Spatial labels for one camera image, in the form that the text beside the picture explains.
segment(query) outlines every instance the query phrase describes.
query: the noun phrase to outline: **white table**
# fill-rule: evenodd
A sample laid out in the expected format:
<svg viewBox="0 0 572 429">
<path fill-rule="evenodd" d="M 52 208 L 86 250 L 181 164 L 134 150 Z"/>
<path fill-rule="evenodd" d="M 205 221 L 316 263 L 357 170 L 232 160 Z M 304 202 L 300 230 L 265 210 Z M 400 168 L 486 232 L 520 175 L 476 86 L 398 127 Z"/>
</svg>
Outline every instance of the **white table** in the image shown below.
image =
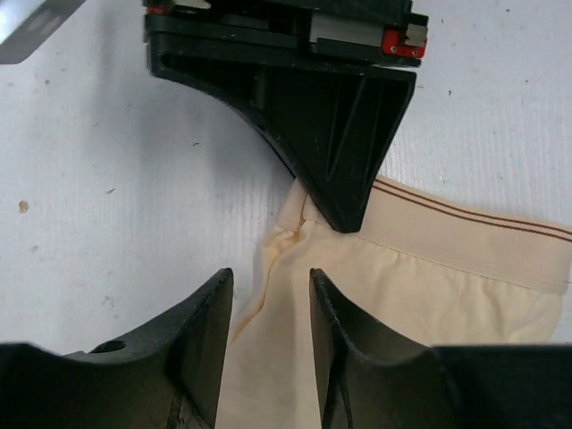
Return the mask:
<svg viewBox="0 0 572 429">
<path fill-rule="evenodd" d="M 572 4 L 414 7 L 430 42 L 383 173 L 572 224 Z M 224 105 L 148 75 L 142 13 L 137 0 L 88 0 L 0 68 L 0 341 L 87 350 L 219 267 L 234 268 L 239 304 L 259 283 L 291 177 Z M 572 339 L 571 294 L 554 338 Z"/>
</svg>

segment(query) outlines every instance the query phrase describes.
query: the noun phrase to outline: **black plastic jaw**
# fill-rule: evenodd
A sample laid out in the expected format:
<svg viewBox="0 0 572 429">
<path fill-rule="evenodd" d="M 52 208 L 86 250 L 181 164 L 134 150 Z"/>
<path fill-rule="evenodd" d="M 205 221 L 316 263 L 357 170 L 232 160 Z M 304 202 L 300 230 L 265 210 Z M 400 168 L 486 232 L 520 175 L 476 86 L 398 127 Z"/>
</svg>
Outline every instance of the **black plastic jaw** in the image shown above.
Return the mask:
<svg viewBox="0 0 572 429">
<path fill-rule="evenodd" d="M 232 271 L 90 353 L 0 345 L 0 427 L 215 427 Z"/>
<path fill-rule="evenodd" d="M 572 348 L 427 348 L 310 274 L 323 429 L 572 427 Z"/>
<path fill-rule="evenodd" d="M 243 2 L 266 7 L 245 6 L 251 14 L 244 16 L 234 14 L 241 2 L 227 14 L 223 2 L 211 3 L 209 12 L 146 16 L 151 72 L 233 107 L 301 180 L 333 229 L 359 231 L 416 81 L 412 72 L 379 65 L 419 61 L 339 40 L 310 43 L 307 9 Z M 280 31 L 268 18 L 273 7 L 281 8 Z M 229 25 L 231 18 L 249 26 Z M 373 60 L 351 60 L 352 52 Z"/>
</svg>

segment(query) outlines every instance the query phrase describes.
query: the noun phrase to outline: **red plastic piece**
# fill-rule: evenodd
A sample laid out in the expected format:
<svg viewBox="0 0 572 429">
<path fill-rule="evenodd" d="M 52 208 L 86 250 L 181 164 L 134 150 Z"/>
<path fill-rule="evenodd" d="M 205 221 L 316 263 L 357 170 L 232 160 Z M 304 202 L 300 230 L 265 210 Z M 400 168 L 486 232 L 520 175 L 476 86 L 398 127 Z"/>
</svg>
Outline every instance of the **red plastic piece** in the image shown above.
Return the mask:
<svg viewBox="0 0 572 429">
<path fill-rule="evenodd" d="M 383 35 L 382 52 L 386 55 L 404 56 L 420 60 L 425 55 L 425 46 L 408 46 L 403 43 L 401 33 L 396 29 L 387 29 Z"/>
<path fill-rule="evenodd" d="M 147 8 L 147 13 L 150 15 L 166 15 L 167 10 L 164 7 L 149 6 Z"/>
</svg>

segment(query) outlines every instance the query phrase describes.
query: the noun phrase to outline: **cream fabric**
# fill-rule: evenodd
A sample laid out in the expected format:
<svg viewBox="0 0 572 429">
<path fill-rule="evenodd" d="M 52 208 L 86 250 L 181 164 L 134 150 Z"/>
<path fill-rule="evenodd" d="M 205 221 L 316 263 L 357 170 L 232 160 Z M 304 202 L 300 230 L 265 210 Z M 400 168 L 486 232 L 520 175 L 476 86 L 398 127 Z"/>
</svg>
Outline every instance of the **cream fabric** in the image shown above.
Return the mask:
<svg viewBox="0 0 572 429">
<path fill-rule="evenodd" d="M 264 247 L 265 286 L 231 335 L 217 427 L 318 429 L 309 270 L 431 344 L 547 341 L 572 231 L 376 181 L 362 231 L 333 231 L 296 182 Z"/>
</svg>

